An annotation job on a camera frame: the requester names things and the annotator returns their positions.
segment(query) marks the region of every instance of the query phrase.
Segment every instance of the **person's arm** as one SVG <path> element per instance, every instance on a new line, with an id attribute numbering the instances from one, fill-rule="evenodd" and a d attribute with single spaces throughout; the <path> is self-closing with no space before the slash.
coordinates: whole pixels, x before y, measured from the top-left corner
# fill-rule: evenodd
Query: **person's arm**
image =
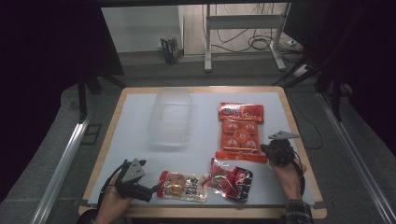
<path id="1" fill-rule="evenodd" d="M 300 194 L 300 179 L 295 170 L 295 167 L 290 163 L 286 166 L 277 166 L 270 162 L 273 167 L 274 173 L 280 186 L 285 193 L 286 202 L 286 223 L 314 223 L 309 204 L 303 202 L 303 197 Z M 303 173 L 306 171 L 306 166 L 303 166 Z"/>
<path id="2" fill-rule="evenodd" d="M 99 211 L 92 209 L 86 211 L 78 219 L 78 224 L 109 224 L 118 219 L 126 211 L 132 198 L 121 198 L 114 183 L 119 174 L 115 174 L 111 179 L 102 200 Z"/>

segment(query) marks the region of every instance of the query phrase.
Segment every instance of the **cable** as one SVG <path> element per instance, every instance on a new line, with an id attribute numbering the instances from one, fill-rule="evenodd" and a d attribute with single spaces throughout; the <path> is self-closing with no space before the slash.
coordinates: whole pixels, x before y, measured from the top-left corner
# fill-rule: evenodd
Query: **cable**
<path id="1" fill-rule="evenodd" d="M 303 116 L 303 118 L 304 118 L 306 121 L 308 121 L 308 122 L 315 128 L 315 130 L 316 130 L 317 133 L 318 133 L 318 136 L 319 136 L 319 139 L 320 139 L 319 145 L 318 145 L 317 147 L 308 147 L 308 146 L 305 146 L 305 148 L 308 148 L 308 149 L 319 149 L 319 148 L 323 147 L 323 137 L 322 137 L 322 135 L 321 135 L 321 133 L 320 133 L 318 127 L 314 124 L 314 122 L 312 122 L 310 119 L 308 119 L 308 118 L 303 114 L 303 112 L 301 112 L 300 108 L 297 106 L 297 104 L 295 103 L 295 101 L 294 101 L 293 98 L 291 97 L 290 93 L 287 91 L 287 89 L 285 88 L 284 90 L 285 90 L 286 94 L 289 96 L 290 100 L 293 102 L 293 104 L 294 104 L 294 106 L 296 107 L 297 111 L 301 114 L 301 116 Z"/>

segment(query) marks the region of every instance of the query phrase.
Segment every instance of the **sleeve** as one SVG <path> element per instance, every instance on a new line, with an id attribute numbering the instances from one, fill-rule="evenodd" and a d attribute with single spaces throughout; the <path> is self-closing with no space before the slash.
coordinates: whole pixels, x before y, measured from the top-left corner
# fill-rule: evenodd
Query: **sleeve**
<path id="1" fill-rule="evenodd" d="M 77 224 L 96 224 L 95 219 L 97 215 L 97 209 L 87 210 L 79 217 Z"/>
<path id="2" fill-rule="evenodd" d="M 299 200 L 288 200 L 286 202 L 286 223 L 312 224 L 314 219 L 309 204 Z"/>

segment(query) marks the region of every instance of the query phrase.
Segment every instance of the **transparent plastic box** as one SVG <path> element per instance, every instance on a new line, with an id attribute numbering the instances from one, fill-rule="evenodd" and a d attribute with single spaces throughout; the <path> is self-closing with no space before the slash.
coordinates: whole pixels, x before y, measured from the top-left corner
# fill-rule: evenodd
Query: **transparent plastic box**
<path id="1" fill-rule="evenodd" d="M 152 107 L 148 130 L 153 141 L 184 146 L 189 139 L 192 99 L 185 88 L 161 88 Z"/>

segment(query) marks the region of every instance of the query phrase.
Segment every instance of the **metal rail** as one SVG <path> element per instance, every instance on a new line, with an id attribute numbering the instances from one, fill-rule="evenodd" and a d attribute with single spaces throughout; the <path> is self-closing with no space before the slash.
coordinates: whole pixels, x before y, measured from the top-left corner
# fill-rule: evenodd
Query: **metal rail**
<path id="1" fill-rule="evenodd" d="M 59 190 L 61 189 L 67 172 L 69 171 L 70 165 L 74 159 L 74 156 L 76 155 L 76 151 L 78 149 L 79 143 L 81 142 L 82 136 L 84 135 L 84 132 L 90 122 L 91 116 L 92 113 L 88 112 L 85 120 L 82 123 L 78 123 L 76 125 L 66 149 L 64 150 L 64 154 L 62 155 L 58 166 L 56 167 L 56 170 L 53 173 L 52 178 L 46 188 L 46 191 L 44 192 L 44 195 L 41 198 L 37 209 L 35 210 L 35 214 L 30 221 L 31 224 L 46 223 L 52 206 L 58 197 Z"/>
<path id="2" fill-rule="evenodd" d="M 351 159 L 355 169 L 357 170 L 364 187 L 366 187 L 370 194 L 379 214 L 386 224 L 396 223 L 396 216 L 393 208 L 389 204 L 389 201 L 382 189 L 378 186 L 373 175 L 366 166 L 364 160 L 361 158 L 359 151 L 356 149 L 353 141 L 349 137 L 347 130 L 345 129 L 342 122 L 338 121 L 331 110 L 331 102 L 325 93 L 318 93 L 318 98 L 322 102 L 322 106 L 325 109 L 327 116 L 329 117 L 332 126 L 337 132 L 338 137 L 345 146 L 346 152 Z"/>

